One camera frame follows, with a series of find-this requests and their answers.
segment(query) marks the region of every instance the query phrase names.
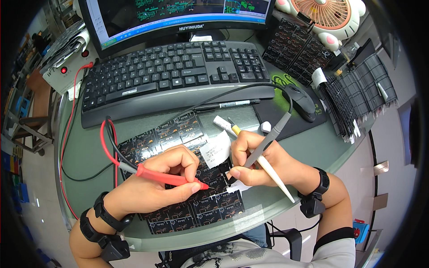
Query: mouse pad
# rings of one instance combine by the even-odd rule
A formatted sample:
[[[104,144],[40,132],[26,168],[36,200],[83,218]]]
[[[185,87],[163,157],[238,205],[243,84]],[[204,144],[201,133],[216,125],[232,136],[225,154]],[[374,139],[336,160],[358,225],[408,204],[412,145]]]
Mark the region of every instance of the mouse pad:
[[[292,116],[290,117],[286,126],[283,128],[280,135],[277,137],[277,141],[301,133],[326,122],[326,114],[323,109],[322,103],[320,102],[319,98],[311,87],[304,87],[301,83],[292,78],[290,75],[286,74],[285,72],[268,62],[265,62],[265,66],[267,67],[268,73],[271,75],[271,79],[276,83],[282,85],[294,84],[300,89],[305,90],[313,100],[314,106],[316,108],[316,119],[312,123],[305,121],[298,114],[298,112],[293,109]],[[260,103],[254,104],[253,108],[255,109],[256,115],[260,123],[268,121],[271,124],[271,127],[273,127],[283,117],[284,113],[289,110],[289,102],[283,98],[281,90],[276,88],[275,96],[273,99],[263,99]]]

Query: person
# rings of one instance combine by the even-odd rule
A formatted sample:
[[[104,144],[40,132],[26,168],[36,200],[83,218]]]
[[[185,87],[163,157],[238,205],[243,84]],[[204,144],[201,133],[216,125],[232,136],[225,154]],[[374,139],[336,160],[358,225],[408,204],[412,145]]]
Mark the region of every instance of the person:
[[[241,131],[231,144],[234,167],[227,177],[235,177],[248,186],[277,185],[263,169],[243,167],[248,156],[248,149],[255,149],[264,137]],[[291,157],[276,141],[263,153],[285,184],[294,186],[301,194],[308,195],[320,183],[319,171]],[[109,192],[104,198],[106,211],[120,220],[130,213],[148,213],[185,201],[200,188],[193,178],[198,167],[197,157],[185,146],[172,147],[162,154],[147,159],[144,167],[157,172],[181,174],[189,183],[170,190],[164,189],[163,184],[156,181],[131,176],[120,186]],[[293,261],[281,253],[261,247],[260,238],[252,240],[246,237],[246,232],[240,238],[226,243],[218,243],[214,247],[197,250],[180,250],[181,256],[189,258],[176,267],[338,267],[352,268],[355,262],[355,242],[352,229],[352,212],[350,198],[346,187],[335,175],[329,174],[329,189],[322,195],[326,210],[319,223],[317,242],[311,264]],[[87,217],[93,228],[100,233],[115,234],[116,230],[96,218],[94,209],[87,212]],[[73,226],[69,244],[79,267],[111,267],[100,257],[101,248],[97,243],[88,241],[79,228],[79,221]]]
[[[39,52],[40,55],[44,56],[46,54],[45,49],[48,46],[48,43],[40,35],[33,33],[31,36],[33,41],[33,52]]]

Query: floor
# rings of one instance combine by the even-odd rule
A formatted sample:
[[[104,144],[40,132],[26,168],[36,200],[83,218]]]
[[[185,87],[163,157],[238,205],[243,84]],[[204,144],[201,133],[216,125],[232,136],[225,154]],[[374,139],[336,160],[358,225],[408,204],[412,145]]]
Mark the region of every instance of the floor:
[[[369,222],[374,195],[374,174],[369,139],[365,138],[349,160],[336,173],[349,190],[353,218]],[[36,246],[49,257],[55,258],[63,267],[77,267],[70,252],[69,233],[61,217],[54,176],[54,147],[45,149],[45,156],[24,151],[22,161],[24,183],[27,184],[30,203],[23,204],[24,220],[30,228]],[[318,218],[307,219],[299,210],[299,204],[273,219],[274,225],[285,230],[311,227]],[[316,243],[317,227],[302,233],[301,261],[312,259]],[[286,239],[277,238],[274,249],[289,257]],[[114,261],[115,268],[154,267],[157,253],[131,253],[126,260]]]

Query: keyboard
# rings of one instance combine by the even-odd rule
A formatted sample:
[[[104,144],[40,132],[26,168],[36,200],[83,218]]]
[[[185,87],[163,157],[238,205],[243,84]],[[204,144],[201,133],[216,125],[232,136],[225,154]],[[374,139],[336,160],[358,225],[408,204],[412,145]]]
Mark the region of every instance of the keyboard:
[[[91,68],[83,81],[82,127],[196,105],[238,87],[271,78],[252,43],[213,41],[134,51]],[[274,97],[272,87],[251,87],[213,100]]]

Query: right hand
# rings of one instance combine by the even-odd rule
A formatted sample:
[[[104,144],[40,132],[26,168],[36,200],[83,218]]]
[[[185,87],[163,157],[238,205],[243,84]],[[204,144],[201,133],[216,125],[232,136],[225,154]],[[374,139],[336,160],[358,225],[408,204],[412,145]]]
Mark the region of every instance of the right hand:
[[[261,167],[255,169],[255,164],[250,169],[243,167],[250,155],[248,149],[255,149],[264,139],[256,133],[242,130],[237,139],[231,143],[231,151],[234,167],[227,177],[233,176],[247,186],[267,185],[277,186],[268,173]],[[291,157],[277,141],[273,141],[262,154],[271,164],[284,184],[293,184],[298,178],[300,169],[304,164]]]

